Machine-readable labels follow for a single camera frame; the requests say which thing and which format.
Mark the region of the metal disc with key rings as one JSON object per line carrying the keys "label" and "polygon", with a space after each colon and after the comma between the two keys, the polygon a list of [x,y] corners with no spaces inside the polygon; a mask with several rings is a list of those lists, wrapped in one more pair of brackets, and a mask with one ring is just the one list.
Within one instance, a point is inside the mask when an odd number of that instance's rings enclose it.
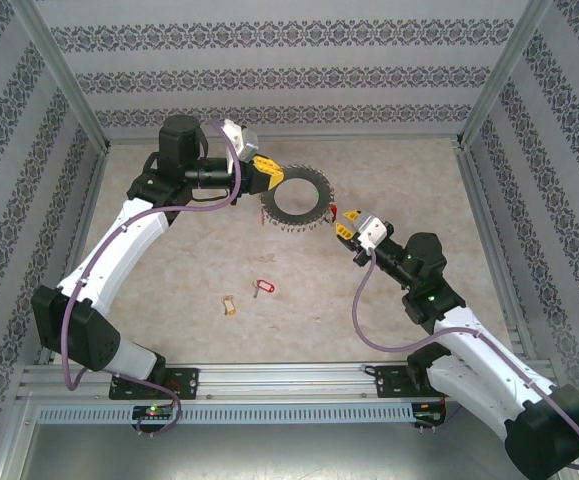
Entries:
{"label": "metal disc with key rings", "polygon": [[276,201],[276,191],[279,186],[260,195],[262,211],[267,219],[283,231],[302,232],[313,230],[325,222],[331,212],[330,205],[335,201],[334,187],[324,173],[312,166],[304,164],[287,165],[283,168],[285,181],[305,180],[311,183],[317,193],[317,202],[308,212],[292,214],[283,211]]}

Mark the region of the grey metal panel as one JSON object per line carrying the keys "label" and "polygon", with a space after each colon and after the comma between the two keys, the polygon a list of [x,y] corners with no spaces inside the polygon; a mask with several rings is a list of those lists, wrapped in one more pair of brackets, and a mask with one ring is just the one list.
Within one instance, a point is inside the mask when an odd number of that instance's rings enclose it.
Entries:
{"label": "grey metal panel", "polygon": [[47,426],[23,480],[526,480],[464,416],[436,433],[406,424],[192,425],[155,439],[127,426]]}

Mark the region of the aluminium side rail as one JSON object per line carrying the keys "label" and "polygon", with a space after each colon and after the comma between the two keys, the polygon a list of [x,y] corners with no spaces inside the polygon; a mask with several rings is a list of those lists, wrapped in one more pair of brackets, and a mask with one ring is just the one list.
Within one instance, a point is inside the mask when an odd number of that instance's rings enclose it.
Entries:
{"label": "aluminium side rail", "polygon": [[64,249],[64,253],[57,257],[61,265],[55,267],[55,260],[51,259],[51,266],[41,281],[43,286],[55,289],[81,262],[110,149],[109,145],[104,147],[84,173],[76,178],[61,217],[67,225],[60,229],[54,242],[55,247]]}
{"label": "aluminium side rail", "polygon": [[517,335],[523,359],[538,360],[473,159],[458,141],[452,146],[507,330]]}

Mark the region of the aluminium back rail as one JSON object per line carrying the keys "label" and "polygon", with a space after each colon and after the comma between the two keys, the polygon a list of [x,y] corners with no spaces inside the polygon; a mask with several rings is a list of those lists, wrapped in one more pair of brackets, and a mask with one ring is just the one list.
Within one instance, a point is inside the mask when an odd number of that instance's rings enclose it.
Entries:
{"label": "aluminium back rail", "polygon": [[[328,134],[328,135],[261,135],[258,134],[258,145],[274,142],[338,142],[338,141],[431,141],[431,140],[449,140],[452,145],[460,145],[460,136],[458,134],[429,134],[429,133],[405,133],[405,134]],[[158,138],[148,137],[126,137],[109,140],[110,146],[116,145],[157,145]]]}

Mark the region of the aluminium corner post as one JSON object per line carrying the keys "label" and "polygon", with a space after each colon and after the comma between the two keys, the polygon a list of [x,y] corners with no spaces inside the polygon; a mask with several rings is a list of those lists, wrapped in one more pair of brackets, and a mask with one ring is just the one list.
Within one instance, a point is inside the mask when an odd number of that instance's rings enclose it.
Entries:
{"label": "aluminium corner post", "polygon": [[457,135],[455,147],[463,149],[473,141],[551,3],[552,0],[528,0],[462,131]]}
{"label": "aluminium corner post", "polygon": [[49,68],[58,87],[74,110],[89,139],[99,151],[107,152],[110,142],[50,28],[36,6],[35,0],[8,1]]}

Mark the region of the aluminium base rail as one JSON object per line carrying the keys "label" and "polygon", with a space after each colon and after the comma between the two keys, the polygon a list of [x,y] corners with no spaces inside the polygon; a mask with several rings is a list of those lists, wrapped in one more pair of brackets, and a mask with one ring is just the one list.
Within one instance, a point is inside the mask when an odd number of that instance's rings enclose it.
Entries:
{"label": "aluminium base rail", "polygon": [[[200,364],[191,382],[196,401],[333,402],[377,397],[376,380],[361,363]],[[86,374],[76,390],[62,381],[58,365],[24,369],[15,398],[37,403],[102,403],[108,399],[111,376]]]}

